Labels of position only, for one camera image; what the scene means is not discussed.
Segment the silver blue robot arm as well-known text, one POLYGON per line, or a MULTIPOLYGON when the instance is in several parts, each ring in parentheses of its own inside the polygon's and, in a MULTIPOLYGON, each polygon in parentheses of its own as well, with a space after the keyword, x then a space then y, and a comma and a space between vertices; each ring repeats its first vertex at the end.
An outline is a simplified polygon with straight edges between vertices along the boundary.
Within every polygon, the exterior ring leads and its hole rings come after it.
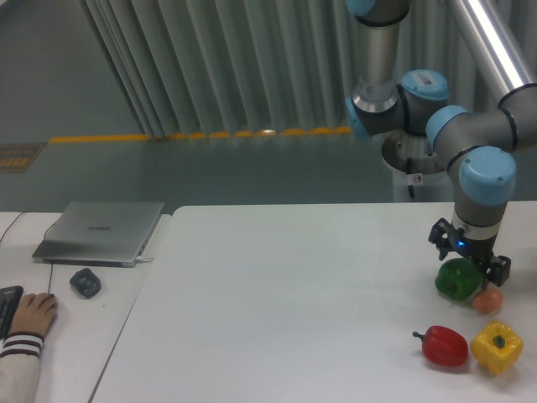
POLYGON ((496 108, 472 114, 449 104, 446 79, 434 71, 411 71, 396 81, 399 25, 409 2, 350 1, 347 10, 362 28, 363 59, 347 115, 358 136, 398 130, 428 143, 455 191, 453 216, 433 225, 430 242, 441 257, 459 254, 489 283, 502 285, 511 261, 493 247, 516 184, 513 152, 536 143, 536 76, 493 2, 447 7, 496 108))

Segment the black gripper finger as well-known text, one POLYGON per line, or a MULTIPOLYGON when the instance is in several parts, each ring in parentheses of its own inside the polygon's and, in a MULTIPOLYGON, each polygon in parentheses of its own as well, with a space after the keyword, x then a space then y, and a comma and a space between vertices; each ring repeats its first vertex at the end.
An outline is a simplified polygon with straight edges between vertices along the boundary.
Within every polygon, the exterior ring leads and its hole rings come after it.
POLYGON ((444 218, 440 218, 430 230, 428 241, 434 244, 439 252, 439 260, 443 260, 452 250, 451 224, 444 218))
POLYGON ((509 278, 511 270, 511 259, 503 255, 492 255, 481 268, 487 282, 501 287, 509 278))

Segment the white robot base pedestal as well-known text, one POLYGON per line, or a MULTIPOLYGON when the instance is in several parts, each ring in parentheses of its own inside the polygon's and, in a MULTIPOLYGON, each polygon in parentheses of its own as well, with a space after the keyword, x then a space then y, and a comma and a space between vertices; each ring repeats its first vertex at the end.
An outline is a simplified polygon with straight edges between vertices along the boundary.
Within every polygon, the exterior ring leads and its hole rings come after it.
POLYGON ((394 130, 381 155, 391 171, 395 202, 453 201, 453 185, 426 137, 394 130))

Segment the striped cuff white sleeve forearm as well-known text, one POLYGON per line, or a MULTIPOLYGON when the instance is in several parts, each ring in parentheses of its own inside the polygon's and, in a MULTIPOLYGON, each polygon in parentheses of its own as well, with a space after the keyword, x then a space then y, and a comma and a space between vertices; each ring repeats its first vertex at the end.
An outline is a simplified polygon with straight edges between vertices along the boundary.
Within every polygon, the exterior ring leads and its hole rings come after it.
POLYGON ((1 402, 34 402, 44 338, 36 333, 7 336, 1 350, 1 402))

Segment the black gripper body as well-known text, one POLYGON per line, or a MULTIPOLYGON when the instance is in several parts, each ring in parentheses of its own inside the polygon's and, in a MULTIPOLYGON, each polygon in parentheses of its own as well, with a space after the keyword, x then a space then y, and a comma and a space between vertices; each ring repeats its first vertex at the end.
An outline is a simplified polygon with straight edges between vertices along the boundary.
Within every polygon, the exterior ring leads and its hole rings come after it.
POLYGON ((458 228, 452 229, 450 243, 452 250, 461 257, 471 260, 478 267, 488 267, 497 236, 494 234, 485 239, 473 239, 465 235, 463 228, 458 228))

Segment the person's right hand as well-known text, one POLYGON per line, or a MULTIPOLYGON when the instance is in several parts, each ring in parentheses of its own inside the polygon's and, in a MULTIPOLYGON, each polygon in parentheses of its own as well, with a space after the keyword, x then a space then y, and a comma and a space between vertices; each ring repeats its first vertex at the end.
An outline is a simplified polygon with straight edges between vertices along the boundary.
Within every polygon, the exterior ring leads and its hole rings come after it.
POLYGON ((14 314, 8 336, 31 334, 45 338, 58 311, 58 300, 54 309, 47 309, 46 301, 48 298, 49 293, 27 294, 24 296, 14 314))

